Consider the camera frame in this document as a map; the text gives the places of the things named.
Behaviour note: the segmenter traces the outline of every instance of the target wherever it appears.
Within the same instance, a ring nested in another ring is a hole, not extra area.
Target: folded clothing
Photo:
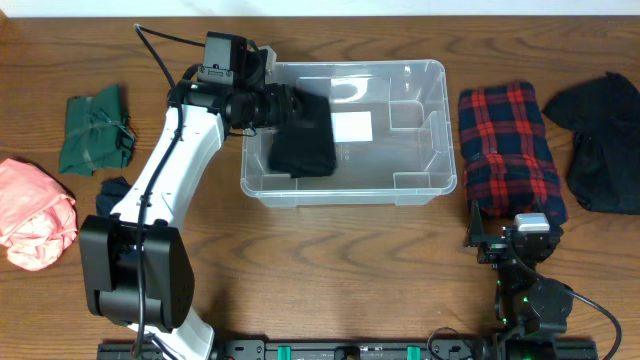
[[[567,183],[590,211],[640,214],[640,93],[608,73],[556,95],[544,114],[575,131]]]
[[[273,136],[269,168],[292,178],[332,175],[337,166],[329,100],[295,90],[302,113]]]
[[[117,85],[93,98],[69,99],[60,174],[91,176],[97,169],[126,167],[134,143],[127,122]]]
[[[557,225],[567,221],[533,85],[463,91],[459,116],[469,208],[477,200],[489,217],[542,210]]]
[[[75,201],[31,164],[0,164],[0,244],[7,259],[35,271],[56,261],[77,235]]]

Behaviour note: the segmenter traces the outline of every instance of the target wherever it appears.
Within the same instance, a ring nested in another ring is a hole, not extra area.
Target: white label
[[[332,113],[335,142],[373,141],[371,112]]]

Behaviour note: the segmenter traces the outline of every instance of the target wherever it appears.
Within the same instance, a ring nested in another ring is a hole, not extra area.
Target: pink cloth
[[[0,244],[7,259],[36,271],[56,261],[76,238],[75,200],[31,164],[0,164]]]

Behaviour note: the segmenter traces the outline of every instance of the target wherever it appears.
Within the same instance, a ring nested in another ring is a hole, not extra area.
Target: green connector
[[[278,360],[291,360],[291,348],[288,346],[279,346]]]
[[[407,346],[407,360],[420,360],[420,348],[418,346]]]

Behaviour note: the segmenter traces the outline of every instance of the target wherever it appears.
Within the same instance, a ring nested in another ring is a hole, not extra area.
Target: white wall
[[[640,0],[0,0],[9,17],[640,15]]]

